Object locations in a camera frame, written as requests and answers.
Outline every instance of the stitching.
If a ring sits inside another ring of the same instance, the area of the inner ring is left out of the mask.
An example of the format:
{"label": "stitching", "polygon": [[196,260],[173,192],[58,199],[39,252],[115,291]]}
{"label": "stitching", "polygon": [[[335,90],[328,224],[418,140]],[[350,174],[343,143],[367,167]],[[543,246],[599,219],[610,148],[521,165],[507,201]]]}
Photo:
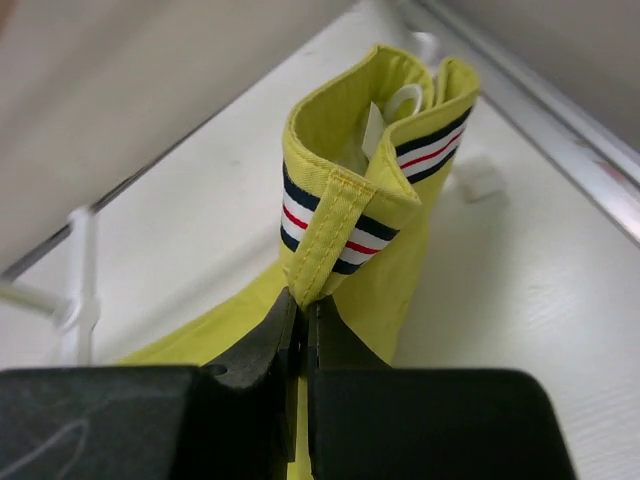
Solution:
{"label": "stitching", "polygon": [[[341,185],[344,185],[344,181],[343,179],[339,178],[338,181],[340,182]],[[358,188],[358,194],[362,194],[364,193],[362,188]],[[347,219],[352,215],[353,211],[356,209],[356,206],[354,205],[354,202],[351,202],[349,205],[349,210],[347,210],[347,212],[345,212],[344,216],[342,217],[342,221],[340,222],[340,226],[338,227],[338,231],[341,231],[342,228],[344,227],[344,224],[347,223]],[[309,284],[307,285],[307,289],[305,290],[304,294],[302,295],[302,304],[304,305],[307,297],[309,295],[309,292],[311,291],[311,286],[315,283],[316,278],[318,277],[318,273],[320,273],[320,269],[322,268],[322,265],[324,265],[325,260],[327,259],[327,257],[329,256],[329,252],[333,249],[333,245],[336,242],[336,236],[333,235],[331,238],[331,243],[329,244],[329,247],[327,247],[324,251],[324,255],[322,256],[322,260],[320,261],[320,263],[318,263],[318,266],[316,267],[316,271],[313,273],[313,277],[311,278],[311,281],[309,282]]]}
{"label": "stitching", "polygon": [[[323,230],[324,224],[327,221],[327,218],[329,218],[329,216],[331,215],[331,212],[333,211],[336,202],[338,201],[338,197],[339,195],[334,195],[332,202],[331,202],[331,206],[329,207],[329,210],[327,211],[327,213],[325,214],[324,218],[322,219],[322,223],[320,223],[320,226],[318,227],[318,229],[315,231],[315,234],[313,236],[313,239],[311,240],[311,245],[313,245],[316,241],[316,239],[318,238],[318,235],[320,234],[320,232]],[[298,265],[298,268],[296,269],[296,274],[294,275],[293,279],[291,280],[291,285],[295,286],[298,277],[300,276],[300,273],[302,272],[302,267],[304,267],[304,265],[307,262],[307,259],[309,258],[309,253],[311,252],[311,248],[307,248],[306,251],[304,252],[304,256],[302,257],[302,260],[300,261],[300,265]],[[302,296],[303,300],[306,297],[309,288],[311,288],[311,284],[309,284],[309,287],[307,288],[307,290],[305,291],[304,295]]]}
{"label": "stitching", "polygon": [[360,192],[366,192],[366,193],[371,193],[371,194],[374,194],[376,192],[375,188],[372,188],[369,185],[362,185],[359,182],[353,181],[349,177],[344,177],[341,174],[341,172],[337,172],[336,173],[336,177],[338,177],[338,180],[340,180],[340,182],[342,182],[343,185],[349,185],[350,187],[357,188],[358,191],[360,191]]}
{"label": "stitching", "polygon": [[[294,153],[299,160],[302,160],[303,162],[308,163],[313,167],[320,168],[326,173],[330,174],[332,171],[335,171],[336,167],[338,169],[344,168],[331,163],[329,160],[325,158],[318,157],[313,153],[309,152],[308,150],[305,151],[304,147],[301,147],[300,145],[297,145],[295,143],[293,145],[290,144],[289,148],[292,149],[293,151],[292,153]],[[389,149],[389,147],[386,147],[386,148],[387,148],[387,153],[385,157],[389,157],[389,159],[391,159],[387,161],[395,161],[395,158],[396,158],[395,150],[393,150],[393,148]],[[358,179],[359,181],[356,181],[354,179],[346,177],[342,172],[340,172],[340,174],[342,175],[342,179],[345,182],[348,182],[349,185],[352,185],[354,188],[357,188],[359,190],[362,189],[368,192],[373,192],[374,194],[379,193],[381,196],[384,197],[385,201],[388,201],[393,205],[397,205],[398,207],[406,207],[408,204],[415,203],[416,201],[414,199],[415,191],[411,188],[411,186],[407,187],[406,185],[404,185],[404,182],[406,182],[406,178],[402,176],[401,173],[394,172],[393,169],[390,169],[389,165],[386,164],[386,162],[384,164],[384,168],[391,171],[392,177],[400,185],[402,192],[405,195],[407,195],[408,198],[397,198],[396,196],[390,194],[389,192],[386,192],[385,190],[378,188],[376,185],[371,185],[370,180],[368,180],[366,177],[361,177],[360,179]]]}

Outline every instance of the seam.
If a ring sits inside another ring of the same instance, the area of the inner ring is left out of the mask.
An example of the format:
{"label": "seam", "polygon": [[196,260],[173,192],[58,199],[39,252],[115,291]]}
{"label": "seam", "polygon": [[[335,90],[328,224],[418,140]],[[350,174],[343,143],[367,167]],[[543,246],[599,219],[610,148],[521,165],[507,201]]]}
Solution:
{"label": "seam", "polygon": [[[338,201],[338,197],[339,195],[334,195],[333,199],[331,201],[331,205],[329,206],[329,210],[327,211],[327,213],[324,215],[324,217],[322,218],[322,221],[319,225],[319,227],[316,229],[314,235],[313,235],[313,239],[310,242],[310,245],[315,244],[316,239],[318,238],[318,235],[320,234],[320,232],[323,230],[324,224],[327,221],[327,218],[329,218],[331,216],[331,212],[333,212],[334,207],[336,206],[336,202]],[[294,277],[291,280],[291,285],[295,288],[295,284],[298,281],[298,277],[300,276],[300,273],[302,272],[302,268],[304,267],[304,265],[306,264],[308,258],[309,258],[309,253],[311,252],[311,248],[307,247],[306,251],[304,252],[304,256],[302,257],[302,260],[300,260],[300,265],[298,265],[298,268],[296,269],[296,273],[294,275]],[[308,294],[309,289],[311,288],[311,284],[309,284],[307,290],[305,291],[304,295],[302,296],[303,300],[306,297],[306,295]]]}
{"label": "seam", "polygon": [[396,180],[398,185],[400,185],[400,188],[405,194],[407,194],[408,196],[413,196],[413,195],[418,196],[418,194],[413,189],[413,187],[411,187],[411,184],[409,184],[409,182],[407,181],[407,177],[405,177],[402,172],[398,171],[400,167],[397,166],[398,160],[395,152],[395,147],[391,143],[390,132],[387,131],[386,134],[388,136],[387,137],[388,143],[385,142],[383,146],[383,148],[386,150],[386,154],[383,155],[384,160],[382,162],[382,165],[384,166],[385,170],[387,170],[391,174],[391,176]]}
{"label": "seam", "polygon": [[[343,179],[338,178],[338,181],[340,182],[341,185],[344,185],[345,182],[343,181]],[[364,193],[364,189],[362,188],[358,188],[358,194],[362,194]],[[342,231],[342,228],[344,227],[344,224],[347,222],[347,219],[351,216],[351,214],[353,213],[353,211],[356,209],[356,206],[354,205],[354,202],[351,202],[349,205],[349,210],[347,210],[345,212],[345,214],[342,217],[342,220],[340,221],[340,226],[338,227],[338,231]],[[304,292],[304,294],[302,295],[302,303],[305,304],[307,297],[309,295],[309,292],[311,291],[311,287],[313,286],[313,284],[316,281],[316,278],[318,277],[318,273],[320,273],[320,270],[322,269],[322,266],[325,263],[325,260],[327,259],[327,257],[329,256],[329,252],[333,249],[333,246],[336,243],[336,236],[333,235],[331,238],[331,243],[329,244],[329,246],[325,249],[324,251],[324,255],[322,256],[322,260],[318,263],[318,266],[316,267],[315,272],[313,273],[313,277],[311,278],[311,281],[309,282],[309,284],[307,285],[307,288]]]}
{"label": "seam", "polygon": [[[341,167],[339,165],[336,165],[334,163],[332,163],[330,160],[327,160],[326,158],[323,157],[319,157],[317,155],[314,155],[313,153],[307,151],[304,151],[304,147],[301,147],[299,145],[289,145],[289,148],[292,149],[292,153],[297,157],[297,160],[302,161],[304,163],[307,163],[309,165],[311,165],[312,167],[315,168],[319,168],[321,169],[323,172],[331,174],[332,172],[338,170],[337,173],[340,174],[341,178],[344,179],[345,181],[348,181],[350,185],[354,186],[357,189],[362,189],[365,191],[369,191],[369,192],[373,192],[374,194],[379,194],[381,195],[382,198],[384,198],[385,201],[388,201],[389,203],[400,207],[400,208],[404,208],[408,205],[412,205],[416,203],[416,199],[415,199],[415,191],[411,188],[411,187],[406,187],[406,185],[402,184],[402,177],[400,177],[400,174],[397,172],[393,172],[392,171],[392,176],[393,178],[396,180],[396,182],[398,182],[400,184],[400,188],[402,189],[402,193],[406,195],[406,197],[401,197],[398,198],[397,195],[394,195],[390,192],[387,192],[384,189],[379,188],[377,185],[371,184],[371,181],[368,180],[366,177],[361,177],[362,180],[360,180],[359,182],[348,178],[346,175],[344,175],[342,172],[340,172],[339,170],[344,168]],[[391,156],[394,160],[395,160],[395,152],[393,152],[393,154],[391,155],[391,152],[388,153],[387,156]]]}
{"label": "seam", "polygon": [[337,177],[343,185],[349,185],[350,187],[357,188],[360,193],[366,192],[372,195],[376,193],[376,188],[370,187],[369,185],[362,185],[359,182],[354,182],[349,177],[343,176],[342,172],[337,169],[335,170],[334,176]]}

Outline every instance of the white surface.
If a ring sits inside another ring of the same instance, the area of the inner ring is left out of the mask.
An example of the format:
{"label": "white surface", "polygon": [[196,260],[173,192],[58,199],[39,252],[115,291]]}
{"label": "white surface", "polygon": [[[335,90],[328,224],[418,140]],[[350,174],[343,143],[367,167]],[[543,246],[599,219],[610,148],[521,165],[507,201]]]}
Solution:
{"label": "white surface", "polygon": [[0,38],[0,272],[353,0],[19,0]]}
{"label": "white surface", "polygon": [[[98,360],[168,333],[276,257],[289,108],[373,42],[403,39],[384,6],[360,4],[99,215]],[[581,478],[636,479],[640,251],[486,103],[470,121],[458,160],[489,152],[507,189],[469,205],[447,183],[396,362],[530,371]],[[24,280],[62,286],[65,248]],[[8,310],[0,319],[0,362],[41,363],[44,322]]]}

